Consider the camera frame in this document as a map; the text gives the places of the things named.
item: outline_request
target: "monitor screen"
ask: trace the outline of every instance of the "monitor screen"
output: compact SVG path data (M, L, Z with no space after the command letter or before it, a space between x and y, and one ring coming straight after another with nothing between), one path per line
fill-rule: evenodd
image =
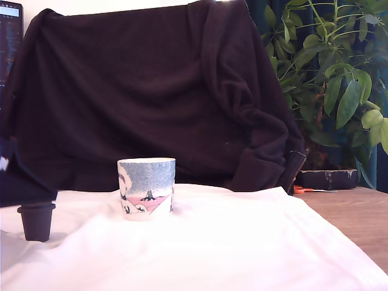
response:
M7 81L22 38L22 5L8 1L0 1L0 108L1 92Z

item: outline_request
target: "printed cup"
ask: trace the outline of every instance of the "printed cup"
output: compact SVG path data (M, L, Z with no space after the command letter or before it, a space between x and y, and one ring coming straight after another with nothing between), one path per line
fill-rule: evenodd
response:
M126 219L150 221L173 210L175 159L122 159L117 166Z

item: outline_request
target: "wooden surface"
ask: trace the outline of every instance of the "wooden surface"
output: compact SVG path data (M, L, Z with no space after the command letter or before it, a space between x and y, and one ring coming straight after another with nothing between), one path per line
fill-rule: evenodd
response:
M342 231L388 274L388 194L359 187L295 197Z

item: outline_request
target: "orange scissors handle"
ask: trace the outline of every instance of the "orange scissors handle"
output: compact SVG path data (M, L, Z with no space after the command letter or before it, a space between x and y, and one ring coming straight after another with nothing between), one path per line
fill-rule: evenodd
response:
M293 191L296 194L302 194L304 192L314 192L314 189L305 189L301 186L293 186Z

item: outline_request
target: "black sweater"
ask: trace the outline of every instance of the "black sweater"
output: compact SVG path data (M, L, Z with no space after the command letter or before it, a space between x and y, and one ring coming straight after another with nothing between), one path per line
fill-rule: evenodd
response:
M97 15L44 10L3 92L0 134L57 189L118 188L116 161L176 182L289 190L304 141L243 0Z

